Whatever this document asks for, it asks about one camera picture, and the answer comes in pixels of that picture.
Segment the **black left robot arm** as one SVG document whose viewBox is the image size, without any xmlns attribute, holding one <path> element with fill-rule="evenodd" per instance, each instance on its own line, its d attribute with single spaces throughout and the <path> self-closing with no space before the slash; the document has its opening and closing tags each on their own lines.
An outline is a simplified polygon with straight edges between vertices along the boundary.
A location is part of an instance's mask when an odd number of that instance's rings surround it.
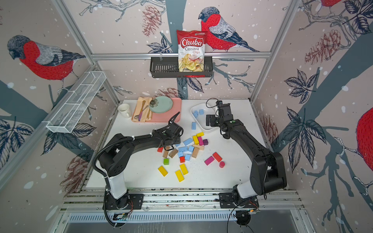
<svg viewBox="0 0 373 233">
<path fill-rule="evenodd" d="M 130 157 L 140 151 L 152 148 L 173 148 L 180 143 L 184 129 L 177 123 L 169 125 L 142 136 L 123 136 L 116 134 L 93 158 L 93 169 L 105 180 L 105 190 L 114 201 L 113 207 L 125 209 L 130 204 L 130 197 L 125 186 L 123 172 Z"/>
</svg>

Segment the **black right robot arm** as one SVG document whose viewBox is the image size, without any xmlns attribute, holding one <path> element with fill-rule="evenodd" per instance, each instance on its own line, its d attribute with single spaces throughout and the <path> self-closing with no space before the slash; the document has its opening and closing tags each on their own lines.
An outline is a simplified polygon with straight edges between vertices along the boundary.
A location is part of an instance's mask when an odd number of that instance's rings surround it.
<svg viewBox="0 0 373 233">
<path fill-rule="evenodd" d="M 229 103 L 216 100 L 217 111 L 206 116 L 206 126 L 218 127 L 225 139 L 238 143 L 250 158 L 252 165 L 249 180 L 236 184 L 232 189 L 233 203 L 246 205 L 251 197 L 283 189 L 287 186 L 284 157 L 259 143 L 239 119 L 234 119 Z"/>
</svg>

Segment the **brown wood block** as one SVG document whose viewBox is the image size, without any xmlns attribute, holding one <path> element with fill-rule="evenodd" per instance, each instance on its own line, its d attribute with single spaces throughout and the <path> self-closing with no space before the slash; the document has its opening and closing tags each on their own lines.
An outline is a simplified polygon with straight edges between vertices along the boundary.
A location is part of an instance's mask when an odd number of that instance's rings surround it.
<svg viewBox="0 0 373 233">
<path fill-rule="evenodd" d="M 178 154 L 178 150 L 177 150 L 177 149 L 173 149 L 173 150 L 169 153 L 169 157 L 170 157 L 170 158 L 174 158 L 177 154 Z"/>
</svg>

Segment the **tan wood block left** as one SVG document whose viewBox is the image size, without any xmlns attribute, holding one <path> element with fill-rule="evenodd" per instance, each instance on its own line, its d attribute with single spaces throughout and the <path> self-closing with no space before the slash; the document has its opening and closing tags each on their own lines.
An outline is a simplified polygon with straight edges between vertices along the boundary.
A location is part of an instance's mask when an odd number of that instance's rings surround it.
<svg viewBox="0 0 373 233">
<path fill-rule="evenodd" d="M 163 153 L 163 158 L 167 158 L 169 154 L 169 149 L 165 149 Z"/>
</svg>

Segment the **pink plastic tray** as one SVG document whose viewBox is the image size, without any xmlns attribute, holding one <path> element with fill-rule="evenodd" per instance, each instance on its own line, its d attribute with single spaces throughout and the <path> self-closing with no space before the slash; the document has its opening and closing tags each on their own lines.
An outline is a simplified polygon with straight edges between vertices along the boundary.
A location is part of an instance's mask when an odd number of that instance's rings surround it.
<svg viewBox="0 0 373 233">
<path fill-rule="evenodd" d="M 166 113 L 156 114 L 153 113 L 152 119 L 146 123 L 165 123 L 168 122 L 169 119 L 181 112 L 182 100 L 180 98 L 171 98 L 173 100 L 173 107 Z"/>
</svg>

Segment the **green cube block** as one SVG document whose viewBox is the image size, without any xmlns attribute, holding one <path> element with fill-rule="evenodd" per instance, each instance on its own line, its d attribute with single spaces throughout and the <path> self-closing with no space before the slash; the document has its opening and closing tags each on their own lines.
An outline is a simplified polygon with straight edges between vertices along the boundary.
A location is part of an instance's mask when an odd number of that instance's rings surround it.
<svg viewBox="0 0 373 233">
<path fill-rule="evenodd" d="M 169 165 L 169 164 L 170 164 L 169 159 L 168 159 L 168 158 L 165 158 L 165 159 L 163 160 L 163 164 L 164 164 L 164 165 Z"/>
</svg>

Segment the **yellow striped block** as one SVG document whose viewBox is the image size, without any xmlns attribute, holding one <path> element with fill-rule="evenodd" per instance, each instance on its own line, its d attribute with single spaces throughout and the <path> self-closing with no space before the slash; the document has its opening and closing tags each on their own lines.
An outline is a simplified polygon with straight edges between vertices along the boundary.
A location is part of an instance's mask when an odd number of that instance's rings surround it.
<svg viewBox="0 0 373 233">
<path fill-rule="evenodd" d="M 194 144 L 199 145 L 199 140 L 198 140 L 198 137 L 197 137 L 196 135 L 194 135 L 194 136 L 192 137 L 192 139 L 193 139 L 193 141 L 194 141 Z"/>
</svg>

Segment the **natural wood block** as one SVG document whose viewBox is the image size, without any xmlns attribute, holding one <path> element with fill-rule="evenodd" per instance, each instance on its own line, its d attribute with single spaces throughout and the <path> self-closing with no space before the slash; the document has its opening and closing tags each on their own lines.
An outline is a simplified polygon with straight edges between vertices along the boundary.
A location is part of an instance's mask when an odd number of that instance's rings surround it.
<svg viewBox="0 0 373 233">
<path fill-rule="evenodd" d="M 199 150 L 200 150 L 199 148 L 193 147 L 193 152 L 192 152 L 192 157 L 193 158 L 197 158 Z"/>
</svg>

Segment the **yellow block front left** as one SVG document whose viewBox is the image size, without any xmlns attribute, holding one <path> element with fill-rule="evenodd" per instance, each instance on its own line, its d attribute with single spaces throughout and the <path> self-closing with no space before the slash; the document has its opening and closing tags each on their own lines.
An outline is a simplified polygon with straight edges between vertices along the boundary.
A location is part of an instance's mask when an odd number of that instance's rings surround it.
<svg viewBox="0 0 373 233">
<path fill-rule="evenodd" d="M 160 166 L 158 168 L 158 170 L 162 174 L 163 177 L 165 177 L 168 174 L 168 172 L 166 171 L 166 169 L 163 166 Z"/>
</svg>

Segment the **yellow block front right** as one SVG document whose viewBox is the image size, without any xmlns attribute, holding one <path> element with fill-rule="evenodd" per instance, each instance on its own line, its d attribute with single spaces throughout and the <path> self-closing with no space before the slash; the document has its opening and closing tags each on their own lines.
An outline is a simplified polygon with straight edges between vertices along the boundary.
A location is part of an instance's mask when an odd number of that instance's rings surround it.
<svg viewBox="0 0 373 233">
<path fill-rule="evenodd" d="M 185 164 L 181 164 L 180 165 L 180 170 L 181 170 L 181 172 L 182 172 L 183 175 L 188 174 L 188 169 L 187 169 L 187 167 L 186 167 Z"/>
</svg>

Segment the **red block right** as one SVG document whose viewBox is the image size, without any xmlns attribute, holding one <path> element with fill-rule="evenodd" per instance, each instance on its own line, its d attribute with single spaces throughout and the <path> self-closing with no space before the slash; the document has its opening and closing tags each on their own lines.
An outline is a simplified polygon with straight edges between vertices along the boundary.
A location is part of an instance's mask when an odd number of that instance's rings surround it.
<svg viewBox="0 0 373 233">
<path fill-rule="evenodd" d="M 214 157 L 214 159 L 217 160 L 218 162 L 222 161 L 222 158 L 220 157 L 220 155 L 219 155 L 217 152 L 213 153 L 213 157 Z"/>
</svg>

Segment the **white ceramic mug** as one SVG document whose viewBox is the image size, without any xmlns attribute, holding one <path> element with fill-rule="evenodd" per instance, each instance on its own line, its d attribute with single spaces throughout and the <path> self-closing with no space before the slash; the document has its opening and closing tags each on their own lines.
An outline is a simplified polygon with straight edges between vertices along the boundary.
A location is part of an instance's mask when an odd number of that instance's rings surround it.
<svg viewBox="0 0 373 233">
<path fill-rule="evenodd" d="M 122 103 L 118 106 L 118 112 L 126 119 L 131 119 L 132 111 L 130 105 L 127 103 Z"/>
</svg>

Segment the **Chuba cassava chips bag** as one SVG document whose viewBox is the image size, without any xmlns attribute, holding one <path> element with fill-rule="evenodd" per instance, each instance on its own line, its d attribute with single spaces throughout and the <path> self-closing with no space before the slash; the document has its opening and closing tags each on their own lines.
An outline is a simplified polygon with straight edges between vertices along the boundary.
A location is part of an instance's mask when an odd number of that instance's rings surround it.
<svg viewBox="0 0 373 233">
<path fill-rule="evenodd" d="M 177 30 L 178 69 L 180 72 L 203 72 L 207 32 Z"/>
</svg>

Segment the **purple handled spoon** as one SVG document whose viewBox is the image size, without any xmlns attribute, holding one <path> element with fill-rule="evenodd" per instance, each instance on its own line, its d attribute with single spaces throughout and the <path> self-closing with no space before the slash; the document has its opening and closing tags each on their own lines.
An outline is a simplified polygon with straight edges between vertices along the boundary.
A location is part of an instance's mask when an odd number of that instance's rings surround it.
<svg viewBox="0 0 373 233">
<path fill-rule="evenodd" d="M 141 107 L 141 110 L 140 110 L 140 113 L 138 115 L 138 121 L 140 122 L 141 121 L 141 116 L 142 116 L 142 113 L 143 113 L 143 110 L 144 110 L 144 106 L 146 104 L 146 101 L 143 101 L 142 102 L 142 107 Z"/>
</svg>

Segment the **aluminium mounting rail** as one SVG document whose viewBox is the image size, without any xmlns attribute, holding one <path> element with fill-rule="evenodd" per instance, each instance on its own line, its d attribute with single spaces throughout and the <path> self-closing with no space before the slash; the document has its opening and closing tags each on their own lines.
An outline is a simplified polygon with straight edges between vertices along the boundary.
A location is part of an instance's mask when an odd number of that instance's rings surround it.
<svg viewBox="0 0 373 233">
<path fill-rule="evenodd" d="M 140 209 L 143 212 L 219 211 L 219 193 L 222 192 L 230 192 L 230 190 L 138 189 L 129 191 L 133 195 L 144 195 Z M 103 200 L 104 192 L 102 190 L 84 190 L 80 193 L 69 194 L 60 210 L 66 212 L 99 212 L 103 210 Z M 294 190 L 279 190 L 268 193 L 266 198 L 258 196 L 256 202 L 258 203 L 256 207 L 260 211 L 305 209 L 298 192 Z"/>
</svg>

